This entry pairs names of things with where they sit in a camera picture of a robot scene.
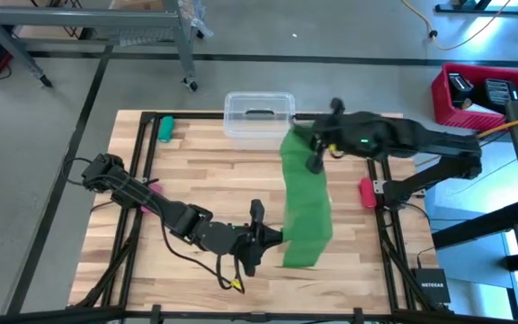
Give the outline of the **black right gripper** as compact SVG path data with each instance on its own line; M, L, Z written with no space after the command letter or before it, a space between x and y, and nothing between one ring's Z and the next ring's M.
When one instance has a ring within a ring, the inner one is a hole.
M307 168L313 174L320 174L324 169L323 157L329 144L336 144L339 139L339 117L344 114L344 101L333 98L330 103L331 114L314 122L305 122L301 127L308 132L302 135L302 139L308 142L312 149L307 160Z

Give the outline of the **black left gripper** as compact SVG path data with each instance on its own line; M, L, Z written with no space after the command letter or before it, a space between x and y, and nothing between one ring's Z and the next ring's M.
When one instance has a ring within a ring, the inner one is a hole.
M263 203L259 199L253 199L250 205L251 222L235 226L237 243L234 253L246 276L254 276L255 268L261 263L265 253L283 243L280 230L264 226L264 213Z

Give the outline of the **green elastic bandage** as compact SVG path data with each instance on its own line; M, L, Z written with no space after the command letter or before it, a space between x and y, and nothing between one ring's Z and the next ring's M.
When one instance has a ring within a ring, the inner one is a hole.
M325 169L313 174L307 168L312 153L301 125L290 128L280 147L285 184L282 239L287 244L282 265L314 266L333 237L331 200Z

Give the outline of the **pink bandage roll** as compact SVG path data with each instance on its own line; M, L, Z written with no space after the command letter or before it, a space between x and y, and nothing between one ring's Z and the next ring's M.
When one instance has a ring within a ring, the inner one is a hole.
M160 185L159 183L151 183L151 184L148 185L148 187L152 191L155 191L158 194L162 194L163 193L163 186ZM145 206L141 206L140 209L144 213L149 213L149 209L147 207L145 207Z

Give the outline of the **teal bandage roll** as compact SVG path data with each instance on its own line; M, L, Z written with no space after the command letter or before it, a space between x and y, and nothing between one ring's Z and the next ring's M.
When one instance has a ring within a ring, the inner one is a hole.
M173 137L174 132L174 117L164 116L159 125L157 139L161 142L167 143Z

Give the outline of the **clear plastic storage box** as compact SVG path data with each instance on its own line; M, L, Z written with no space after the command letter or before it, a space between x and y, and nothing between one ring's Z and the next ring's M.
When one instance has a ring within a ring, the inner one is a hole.
M286 92L230 92L223 131L236 149L278 150L293 124L295 97Z

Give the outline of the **red plastic crate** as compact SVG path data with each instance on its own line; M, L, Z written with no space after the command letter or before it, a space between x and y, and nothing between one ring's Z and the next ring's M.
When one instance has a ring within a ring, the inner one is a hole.
M450 75L463 77L474 89L466 95L473 103L482 96L487 79L509 81L514 85L518 100L518 70L499 67L481 67L457 63L444 63L441 72L431 85L434 119L444 126L452 126L476 131L487 131L505 123L505 112L470 112L462 110L456 95L457 88L451 84Z

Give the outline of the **black device in crate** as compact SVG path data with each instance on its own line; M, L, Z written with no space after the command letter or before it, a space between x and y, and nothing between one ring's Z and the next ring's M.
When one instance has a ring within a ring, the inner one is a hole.
M485 97L491 107L505 107L508 102L518 101L518 89L512 81L488 78L484 86Z
M455 108L462 108L471 97L474 86L460 73L449 73L448 81L452 105Z

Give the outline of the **clear plastic wrap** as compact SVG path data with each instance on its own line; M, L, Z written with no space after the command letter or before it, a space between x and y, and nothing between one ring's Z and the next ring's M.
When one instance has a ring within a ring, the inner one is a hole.
M205 23L206 7L202 0L178 0L182 17L186 19L191 27L195 28L199 38L214 36L214 32Z

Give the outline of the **cardboard box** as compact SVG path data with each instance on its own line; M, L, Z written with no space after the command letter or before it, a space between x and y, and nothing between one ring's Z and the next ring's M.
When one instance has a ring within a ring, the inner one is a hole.
M112 10L164 11L164 0L112 0Z

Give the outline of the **grey metal table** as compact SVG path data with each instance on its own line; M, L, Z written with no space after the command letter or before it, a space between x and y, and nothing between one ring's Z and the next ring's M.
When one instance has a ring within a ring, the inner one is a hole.
M185 78L183 83L191 92L198 90L192 38L198 28L192 18L185 15L180 6L182 0L157 0L162 10L120 10L120 9L81 9L59 7L0 6L0 45L24 64L43 86L52 84L44 71L20 42L4 30L6 25L61 26L82 28L104 28L116 30L127 39L130 32L137 32L141 40L148 32L163 36L162 42L177 48Z

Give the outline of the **black outer rig frame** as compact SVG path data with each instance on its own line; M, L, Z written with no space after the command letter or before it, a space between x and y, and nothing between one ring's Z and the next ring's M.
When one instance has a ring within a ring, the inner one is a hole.
M78 151L92 113L96 95L103 81L104 72L108 63L113 59L143 59L143 60L177 60L179 56L171 53L138 53L115 52L111 46L105 47L101 52L84 51L44 51L30 50L27 54L36 59L99 59L100 63L94 75L94 81L90 85L85 104L80 112L73 134L68 142L65 158L73 157ZM446 63L444 59L419 59L419 58L352 58L352 57L323 57L323 56L290 56L290 55L251 55L251 54L220 54L220 53L195 53L196 61L226 61L226 62L268 62L268 63L305 63L305 64L336 64L336 65L370 65L370 66L395 66L395 67L440 67ZM516 60L473 60L454 59L453 64L477 65L495 68L518 68ZM33 231L29 249L19 268L17 277L11 285L10 292L6 296L2 313L5 316L18 314L21 311L35 270L40 262L40 256L49 238L52 222L57 213L59 199L64 193L66 181L60 175L56 176L46 199L42 214Z

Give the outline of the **black aluminium table frame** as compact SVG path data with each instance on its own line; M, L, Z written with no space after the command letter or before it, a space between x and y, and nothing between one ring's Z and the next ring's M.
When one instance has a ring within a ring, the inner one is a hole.
M179 112L172 139L157 138L159 112L117 114L109 150L140 179L153 179L171 200L211 211L217 221L249 221L253 199L262 201L264 220L279 229L285 205L281 159L276 149L245 148L228 138L219 112ZM220 288L211 274L216 257L163 234L150 213L125 211L96 197L89 219L70 304L88 303L109 263L127 255L95 306L115 306L130 318L206 320L387 320L397 309L420 302L382 249L385 230L409 266L434 267L431 231L422 202L394 215L362 205L364 177L403 179L414 173L409 159L381 164L357 157L326 160L333 212L333 237L317 264L286 268L285 249L268 250L245 291Z

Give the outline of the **black Netgear network switch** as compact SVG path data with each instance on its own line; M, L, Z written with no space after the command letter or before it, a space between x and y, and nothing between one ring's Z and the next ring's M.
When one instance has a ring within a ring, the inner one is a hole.
M451 297L447 278L440 268L414 268L415 276L422 291L435 303L449 304Z

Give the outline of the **black floor stand frame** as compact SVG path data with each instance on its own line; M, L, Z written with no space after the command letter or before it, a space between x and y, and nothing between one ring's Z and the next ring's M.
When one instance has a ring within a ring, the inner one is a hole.
M450 0L448 4L437 4L434 11L438 14L498 14L501 5L491 5L493 0ZM518 4L507 5L503 14L518 17Z

